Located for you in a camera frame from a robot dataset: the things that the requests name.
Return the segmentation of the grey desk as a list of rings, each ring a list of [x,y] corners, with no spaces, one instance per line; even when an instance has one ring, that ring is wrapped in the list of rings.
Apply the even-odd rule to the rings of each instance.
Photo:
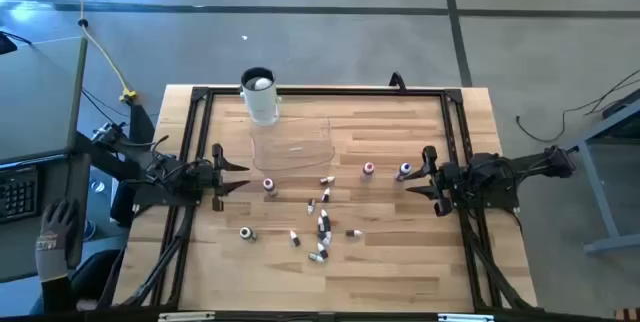
[[[0,56],[0,170],[36,166],[36,216],[0,224],[0,283],[36,274],[35,241],[43,210],[76,202],[76,232],[67,264],[81,260],[89,155],[75,151],[88,43],[70,38],[35,43]]]

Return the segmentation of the person's gloved hand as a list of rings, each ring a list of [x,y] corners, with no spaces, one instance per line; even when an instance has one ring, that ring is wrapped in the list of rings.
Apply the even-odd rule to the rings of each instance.
[[[75,234],[76,202],[59,199],[48,205],[41,218],[35,242],[35,261],[39,280],[49,282],[68,274],[67,245]]]

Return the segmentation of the black keyboard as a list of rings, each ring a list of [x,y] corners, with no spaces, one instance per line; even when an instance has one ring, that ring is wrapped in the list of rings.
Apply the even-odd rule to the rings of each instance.
[[[38,214],[38,182],[36,166],[0,170],[0,224]]]

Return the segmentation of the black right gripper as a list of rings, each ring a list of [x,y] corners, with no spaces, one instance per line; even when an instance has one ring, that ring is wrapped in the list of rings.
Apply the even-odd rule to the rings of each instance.
[[[470,200],[465,190],[461,167],[456,162],[446,162],[436,166],[437,151],[434,146],[426,146],[422,152],[424,165],[407,174],[405,180],[414,180],[428,176],[427,186],[408,187],[407,191],[424,195],[434,201],[437,216],[446,216],[454,209],[469,209]]]

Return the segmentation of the clear plastic tray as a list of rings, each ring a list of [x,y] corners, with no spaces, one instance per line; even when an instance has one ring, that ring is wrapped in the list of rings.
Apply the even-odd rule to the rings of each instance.
[[[327,118],[280,120],[254,125],[250,132],[253,164],[261,171],[283,171],[324,164],[335,147]]]

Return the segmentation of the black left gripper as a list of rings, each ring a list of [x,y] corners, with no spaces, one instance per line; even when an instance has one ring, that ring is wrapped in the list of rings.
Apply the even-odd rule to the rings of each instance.
[[[229,162],[223,155],[222,146],[218,143],[212,146],[212,158],[212,161],[204,159],[197,160],[190,169],[189,173],[193,178],[192,189],[212,189],[214,191],[212,210],[223,211],[224,202],[221,196],[229,195],[234,190],[248,184],[249,180],[223,183],[222,170],[228,172],[248,171],[249,168]]]

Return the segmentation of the white cylindrical container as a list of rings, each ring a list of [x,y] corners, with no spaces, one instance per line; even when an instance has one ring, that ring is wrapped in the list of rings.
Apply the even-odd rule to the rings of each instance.
[[[279,120],[279,96],[274,73],[264,67],[252,67],[241,76],[241,96],[252,121],[272,126]]]

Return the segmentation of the black triangular stand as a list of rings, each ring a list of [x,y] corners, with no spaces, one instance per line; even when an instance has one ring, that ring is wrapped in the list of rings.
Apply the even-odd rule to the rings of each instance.
[[[129,139],[134,143],[150,143],[154,134],[154,125],[144,107],[139,104],[131,105]]]

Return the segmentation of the black hook clamp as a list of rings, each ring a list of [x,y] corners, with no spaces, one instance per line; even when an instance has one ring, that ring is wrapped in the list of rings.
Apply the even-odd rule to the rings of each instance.
[[[404,82],[403,77],[401,76],[401,74],[399,72],[393,72],[390,80],[389,80],[389,87],[393,87],[395,90],[397,90],[400,94],[406,94],[407,93],[407,87],[406,84]]]

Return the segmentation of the silver metal bracket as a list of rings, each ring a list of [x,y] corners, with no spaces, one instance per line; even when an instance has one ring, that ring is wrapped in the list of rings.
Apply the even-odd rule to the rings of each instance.
[[[495,322],[493,315],[439,313],[438,322]]]
[[[157,322],[205,322],[216,318],[214,311],[170,312],[161,313]]]

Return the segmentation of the black aluminium table frame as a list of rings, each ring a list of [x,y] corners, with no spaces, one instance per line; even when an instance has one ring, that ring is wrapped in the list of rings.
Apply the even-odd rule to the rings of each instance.
[[[426,145],[441,160],[463,156],[456,124],[445,124],[442,107],[461,97],[470,141],[490,152],[500,141],[484,88],[431,89],[402,96],[390,89],[281,90],[280,120],[327,118],[335,147],[324,164],[261,171],[253,164],[251,122],[236,89],[218,88],[209,109],[208,140],[231,162],[248,167],[235,179],[249,183],[231,193],[215,212],[209,199],[197,208],[178,305],[189,310],[296,312],[469,312],[473,308],[459,218],[438,217],[432,203],[398,183],[400,164],[421,163]],[[372,162],[369,182],[363,165]],[[320,179],[334,176],[333,183]],[[270,178],[277,195],[269,197]],[[330,200],[321,198],[326,188]],[[315,210],[307,214],[307,203]],[[318,234],[321,210],[328,213],[329,246]],[[256,242],[239,231],[250,227]],[[349,238],[346,230],[363,235]],[[300,239],[294,247],[289,232]],[[311,261],[324,245],[328,258]]]

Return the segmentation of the grey metal table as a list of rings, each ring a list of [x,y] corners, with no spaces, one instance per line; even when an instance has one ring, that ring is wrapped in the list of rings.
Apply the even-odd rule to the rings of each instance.
[[[583,247],[588,255],[640,247],[640,99],[621,108],[565,148],[579,156],[606,229]]]

